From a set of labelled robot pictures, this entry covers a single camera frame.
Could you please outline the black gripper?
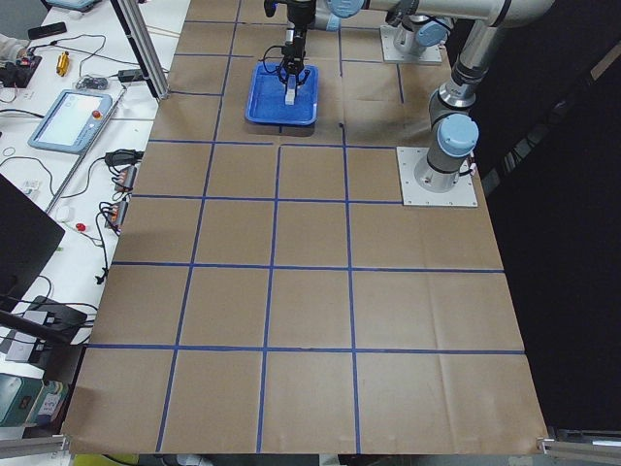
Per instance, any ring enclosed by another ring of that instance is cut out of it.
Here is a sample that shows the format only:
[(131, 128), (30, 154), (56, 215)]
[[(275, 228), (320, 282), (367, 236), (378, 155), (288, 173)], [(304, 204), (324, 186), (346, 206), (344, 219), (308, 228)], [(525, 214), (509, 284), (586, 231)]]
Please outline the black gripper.
[(288, 87), (290, 77), (295, 77), (295, 89), (298, 89), (306, 83), (311, 74), (311, 70), (305, 68), (304, 65), (305, 42), (286, 42), (281, 52), (282, 60), (277, 69), (278, 79), (285, 87)]

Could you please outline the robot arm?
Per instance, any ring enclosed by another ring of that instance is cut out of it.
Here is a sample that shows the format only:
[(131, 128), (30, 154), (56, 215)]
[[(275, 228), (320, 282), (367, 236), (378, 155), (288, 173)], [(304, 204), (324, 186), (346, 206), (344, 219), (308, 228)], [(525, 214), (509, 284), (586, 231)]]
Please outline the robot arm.
[(451, 77), (432, 95), (432, 125), (451, 113), (467, 113), (507, 32), (543, 16), (553, 0), (358, 1), (352, 11), (385, 11), (390, 19), (414, 15), (472, 19), (473, 29), (452, 67)]
[[(369, 10), (369, 1), (284, 1), (287, 32), (279, 47), (280, 63), (270, 71), (278, 77), (287, 92), (296, 93), (305, 84), (310, 69), (305, 66), (306, 39), (310, 29), (334, 31), (341, 21)], [(425, 54), (435, 50), (452, 31), (451, 21), (445, 17), (419, 15), (416, 1), (395, 1), (383, 10), (385, 24), (380, 27), (384, 59), (399, 62), (425, 62)]]

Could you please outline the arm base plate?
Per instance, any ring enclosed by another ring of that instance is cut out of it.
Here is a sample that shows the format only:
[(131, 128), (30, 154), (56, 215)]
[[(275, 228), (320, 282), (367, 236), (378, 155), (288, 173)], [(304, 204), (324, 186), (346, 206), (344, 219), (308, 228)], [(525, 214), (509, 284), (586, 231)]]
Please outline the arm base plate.
[(407, 207), (469, 208), (478, 206), (474, 175), (465, 160), (457, 172), (443, 174), (428, 163), (428, 148), (396, 147), (402, 203)]
[(445, 39), (447, 30), (440, 25), (414, 25), (411, 30), (403, 25), (384, 25), (379, 28), (379, 34), (386, 63), (440, 65), (442, 62), (439, 44)]

